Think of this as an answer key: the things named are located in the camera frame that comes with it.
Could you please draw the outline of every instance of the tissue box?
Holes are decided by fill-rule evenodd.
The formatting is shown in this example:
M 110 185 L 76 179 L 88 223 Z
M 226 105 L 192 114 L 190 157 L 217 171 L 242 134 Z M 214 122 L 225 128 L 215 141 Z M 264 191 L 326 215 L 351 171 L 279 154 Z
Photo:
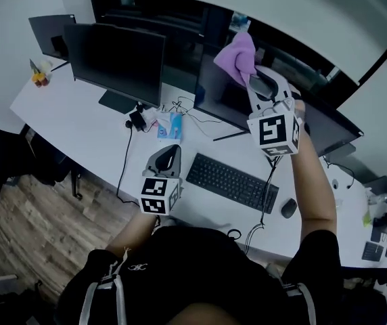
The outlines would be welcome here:
M 160 141 L 171 141 L 180 143 L 181 141 L 181 113 L 165 112 L 158 117 L 158 139 Z

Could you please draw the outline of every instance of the office desk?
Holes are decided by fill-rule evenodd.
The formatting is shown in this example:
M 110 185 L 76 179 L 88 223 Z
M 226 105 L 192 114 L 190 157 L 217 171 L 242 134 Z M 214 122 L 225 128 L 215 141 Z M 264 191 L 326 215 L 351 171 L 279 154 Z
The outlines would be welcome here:
M 82 167 L 98 177 L 117 186 L 129 140 L 129 130 L 124 127 L 127 116 L 106 108 L 98 101 L 105 90 L 82 81 L 74 81 L 70 65 L 53 73 L 49 86 L 36 88 L 29 81 L 21 90 L 11 109 L 38 134 Z M 162 85 L 162 103 L 166 107 L 177 102 L 179 96 L 193 98 L 193 95 Z M 193 103 L 185 98 L 182 106 L 189 109 Z M 216 120 L 207 114 L 191 110 L 204 121 Z M 226 123 L 198 123 L 209 136 L 236 132 Z M 127 167 L 120 189 L 137 197 L 140 190 L 141 174 L 148 158 L 163 147 L 156 138 L 156 128 L 149 133 L 133 132 Z M 264 154 L 256 147 L 250 135 L 213 142 L 198 128 L 195 121 L 183 117 L 183 140 L 181 142 L 181 176 L 186 178 L 197 152 L 215 158 L 222 163 L 266 180 L 270 165 Z M 352 178 L 335 166 L 326 169 L 329 180 L 337 179 L 340 187 L 334 190 L 337 199 L 342 200 L 338 209 L 338 240 L 341 262 L 349 267 L 387 267 L 387 258 L 379 263 L 364 261 L 361 255 L 365 242 L 371 236 L 371 227 L 363 227 L 362 216 L 367 210 L 364 187 L 357 181 L 347 190 Z M 258 230 L 251 246 L 262 251 L 291 258 L 300 242 L 300 213 L 284 219 L 281 206 L 295 198 L 290 157 L 285 156 L 273 176 L 272 183 L 279 187 L 279 193 L 270 215 L 265 216 L 265 229 Z M 244 243 L 247 233 L 259 222 L 260 212 L 221 196 L 207 192 L 190 183 L 183 182 L 184 191 L 176 208 L 175 217 L 193 225 L 228 232 L 238 229 Z

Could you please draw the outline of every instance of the keyboard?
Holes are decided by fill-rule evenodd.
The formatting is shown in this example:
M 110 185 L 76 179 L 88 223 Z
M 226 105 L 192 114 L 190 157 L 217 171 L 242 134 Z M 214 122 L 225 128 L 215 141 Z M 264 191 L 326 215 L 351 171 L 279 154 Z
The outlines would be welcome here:
M 271 184 L 264 200 L 265 181 L 199 153 L 186 181 L 259 211 L 263 210 L 265 202 L 265 213 L 268 214 L 272 212 L 279 190 Z
M 383 254 L 383 246 L 372 242 L 366 242 L 363 250 L 362 260 L 380 261 Z

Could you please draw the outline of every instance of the monitor screen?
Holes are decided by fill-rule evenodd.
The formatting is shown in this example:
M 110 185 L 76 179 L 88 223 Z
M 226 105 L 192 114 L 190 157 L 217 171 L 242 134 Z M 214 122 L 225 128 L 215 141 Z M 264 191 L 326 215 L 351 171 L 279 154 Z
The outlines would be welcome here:
M 76 24 L 74 16 L 72 14 L 41 16 L 29 18 L 29 21 L 42 53 L 67 60 L 68 50 L 64 41 L 64 27 Z
M 75 78 L 159 107 L 164 36 L 76 24 L 66 27 L 66 42 Z
M 204 50 L 195 108 L 242 130 L 249 131 L 252 113 L 248 92 L 214 62 L 217 51 Z M 347 118 L 313 94 L 302 92 L 306 104 L 306 123 L 319 156 L 362 136 Z

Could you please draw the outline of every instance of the black mouse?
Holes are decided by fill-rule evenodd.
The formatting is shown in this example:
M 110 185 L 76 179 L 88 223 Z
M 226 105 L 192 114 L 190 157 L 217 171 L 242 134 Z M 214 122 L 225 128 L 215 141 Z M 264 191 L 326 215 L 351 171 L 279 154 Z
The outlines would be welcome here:
M 292 217 L 297 209 L 297 202 L 294 199 L 289 199 L 287 203 L 282 206 L 281 214 L 284 218 L 289 219 Z

